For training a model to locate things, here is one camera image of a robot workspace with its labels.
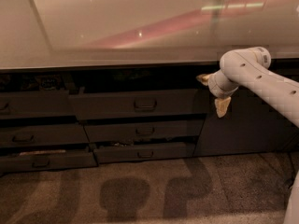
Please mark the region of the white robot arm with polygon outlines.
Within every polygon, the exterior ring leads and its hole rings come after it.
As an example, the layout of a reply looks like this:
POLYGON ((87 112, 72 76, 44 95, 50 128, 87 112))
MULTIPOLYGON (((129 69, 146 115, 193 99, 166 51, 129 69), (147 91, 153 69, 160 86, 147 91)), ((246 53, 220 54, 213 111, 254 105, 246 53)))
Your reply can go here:
POLYGON ((290 149, 298 143, 299 84, 270 70, 263 47, 234 49, 197 81, 214 96, 199 139, 203 155, 290 149))

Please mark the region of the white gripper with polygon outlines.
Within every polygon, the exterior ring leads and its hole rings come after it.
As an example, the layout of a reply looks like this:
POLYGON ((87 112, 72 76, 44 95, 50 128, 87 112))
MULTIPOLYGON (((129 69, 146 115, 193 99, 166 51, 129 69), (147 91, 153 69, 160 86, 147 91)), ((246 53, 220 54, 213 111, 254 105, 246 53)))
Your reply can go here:
POLYGON ((231 81, 222 71, 210 74, 201 74, 196 80, 204 86, 209 87, 211 93, 217 97, 214 101, 216 113, 219 118, 226 115, 228 106, 231 103, 231 96, 238 89, 238 85, 231 81))

